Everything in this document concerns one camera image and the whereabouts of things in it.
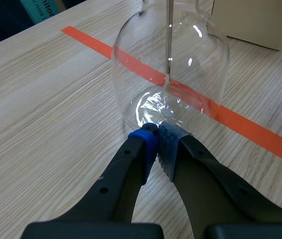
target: wood grain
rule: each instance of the wood grain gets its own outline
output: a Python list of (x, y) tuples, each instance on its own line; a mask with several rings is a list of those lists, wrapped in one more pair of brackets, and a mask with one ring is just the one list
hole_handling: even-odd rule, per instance
[[(211, 0), (201, 2), (210, 10)], [(72, 25), (112, 45), (140, 0), (89, 0), (0, 43), (0, 238), (70, 209), (130, 132), (110, 61), (64, 35)], [(229, 39), (223, 105), (282, 136), (282, 51)], [(213, 122), (197, 136), (224, 165), (282, 207), (282, 159)], [(193, 238), (186, 210), (158, 163), (135, 207), (167, 239)]]

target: cardboard box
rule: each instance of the cardboard box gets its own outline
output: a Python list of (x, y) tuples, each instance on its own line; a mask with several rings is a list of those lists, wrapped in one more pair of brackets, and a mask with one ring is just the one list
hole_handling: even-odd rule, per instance
[(214, 0), (212, 15), (227, 36), (282, 50), (282, 0)]

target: glass base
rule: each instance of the glass base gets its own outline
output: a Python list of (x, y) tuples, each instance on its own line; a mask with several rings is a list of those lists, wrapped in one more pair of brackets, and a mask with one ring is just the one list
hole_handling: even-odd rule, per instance
[(157, 86), (138, 94), (124, 114), (133, 130), (147, 122), (159, 125), (165, 121), (196, 134), (207, 129), (212, 122), (207, 115)]

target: orange tape strip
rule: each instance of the orange tape strip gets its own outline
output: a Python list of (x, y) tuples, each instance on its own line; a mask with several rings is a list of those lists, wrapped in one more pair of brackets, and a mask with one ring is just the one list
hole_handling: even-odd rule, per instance
[[(62, 29), (62, 32), (99, 52), (105, 57), (111, 59), (112, 47), (71, 26)], [(163, 86), (165, 82), (165, 75), (163, 73), (158, 72), (152, 67), (143, 64), (136, 58), (126, 54), (123, 51), (118, 55), (120, 55), (120, 58), (122, 57), (118, 60), (122, 63), (126, 62), (126, 67), (128, 67), (131, 71), (134, 71), (139, 76), (149, 80), (150, 82), (153, 82), (158, 86)], [(198, 106), (195, 102), (189, 102), (190, 100), (186, 97), (186, 95), (191, 95), (191, 98), (193, 98), (194, 96), (194, 98), (200, 99), (202, 102), (205, 102), (205, 104), (208, 104), (209, 108), (211, 108), (212, 111), (217, 110), (218, 108), (217, 104), (212, 100), (206, 98), (198, 92), (195, 92), (188, 86), (174, 80), (171, 81), (171, 93), (175, 96), (180, 97), (182, 100), (185, 100), (188, 104), (191, 104), (195, 108), (201, 106)], [(268, 129), (250, 121), (249, 119), (239, 115), (238, 113), (235, 113), (234, 111), (224, 106), (221, 106), (218, 109), (218, 112), (214, 119), (232, 129), (233, 131), (239, 133), (240, 135), (244, 136), (245, 138), (249, 139), (250, 141), (258, 144), (259, 146), (282, 158), (281, 136), (269, 131)]]

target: teal book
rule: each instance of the teal book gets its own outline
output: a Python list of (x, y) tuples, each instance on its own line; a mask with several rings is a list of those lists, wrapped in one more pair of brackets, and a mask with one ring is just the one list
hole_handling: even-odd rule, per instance
[(64, 6), (55, 0), (20, 0), (34, 24), (40, 23), (63, 11)]

